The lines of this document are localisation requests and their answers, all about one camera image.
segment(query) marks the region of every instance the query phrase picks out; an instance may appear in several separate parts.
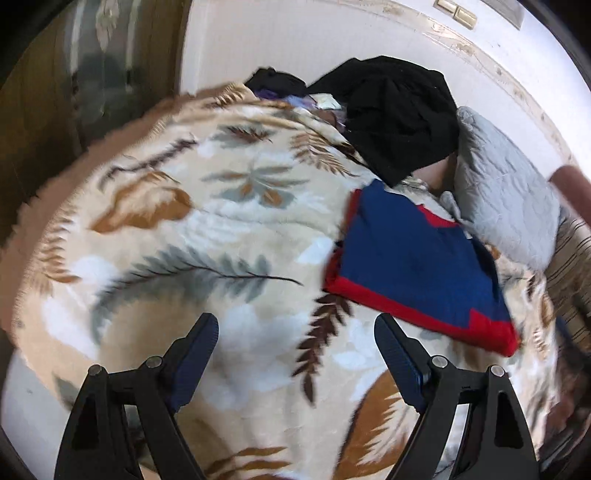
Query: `striped fabric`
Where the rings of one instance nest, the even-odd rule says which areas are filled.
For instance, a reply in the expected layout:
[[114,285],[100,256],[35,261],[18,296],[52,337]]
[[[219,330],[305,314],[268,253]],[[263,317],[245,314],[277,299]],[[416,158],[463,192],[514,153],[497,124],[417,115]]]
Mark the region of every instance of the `striped fabric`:
[[591,352],[591,332],[573,303],[578,293],[591,312],[591,229],[572,213],[558,228],[556,251],[545,274],[556,315],[564,318],[574,342]]

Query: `metal screw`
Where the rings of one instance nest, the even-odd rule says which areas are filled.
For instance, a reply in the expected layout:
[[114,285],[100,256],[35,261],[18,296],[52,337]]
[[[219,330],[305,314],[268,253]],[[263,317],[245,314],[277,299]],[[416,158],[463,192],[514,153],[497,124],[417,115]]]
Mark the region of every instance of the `metal screw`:
[[433,358],[431,358],[431,362],[433,363],[433,365],[439,368],[447,367],[447,358],[441,355],[436,355]]
[[88,369],[88,374],[91,377],[95,377],[103,371],[103,368],[100,365],[91,365]]
[[502,377],[503,375],[505,375],[505,370],[503,370],[503,367],[501,367],[500,365],[493,365],[491,367],[491,372],[493,375],[496,375],[497,377]]
[[162,365],[162,357],[158,355],[151,356],[146,360],[146,365],[148,368],[156,368]]

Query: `pillow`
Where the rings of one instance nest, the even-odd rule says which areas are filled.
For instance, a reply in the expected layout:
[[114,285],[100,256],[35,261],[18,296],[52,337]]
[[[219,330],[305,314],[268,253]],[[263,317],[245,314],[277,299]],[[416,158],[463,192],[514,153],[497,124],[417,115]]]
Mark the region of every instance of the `pillow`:
[[465,106],[457,119],[454,195],[465,227],[513,261],[544,271],[556,244],[558,195],[492,123]]

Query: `pile of clothes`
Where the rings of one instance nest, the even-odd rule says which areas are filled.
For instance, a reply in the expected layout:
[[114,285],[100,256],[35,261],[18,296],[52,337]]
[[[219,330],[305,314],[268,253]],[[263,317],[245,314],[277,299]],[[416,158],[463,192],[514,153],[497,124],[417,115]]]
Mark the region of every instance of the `pile of clothes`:
[[457,150],[457,107],[447,83],[440,72],[414,63],[350,59],[308,87],[289,73],[259,69],[245,85],[260,98],[297,106],[344,105],[343,135],[391,187]]

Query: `white wall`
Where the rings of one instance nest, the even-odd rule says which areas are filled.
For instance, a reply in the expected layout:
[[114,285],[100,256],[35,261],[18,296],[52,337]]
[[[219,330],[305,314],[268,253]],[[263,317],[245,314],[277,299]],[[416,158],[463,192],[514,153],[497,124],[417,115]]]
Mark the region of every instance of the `white wall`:
[[568,162],[571,150],[591,175],[591,93],[534,17],[526,13],[518,31],[479,0],[462,0],[479,17],[469,31],[430,0],[401,4],[194,0],[181,88],[245,80],[258,66],[312,82],[350,57],[389,55],[443,72],[457,104],[497,124],[544,175]]

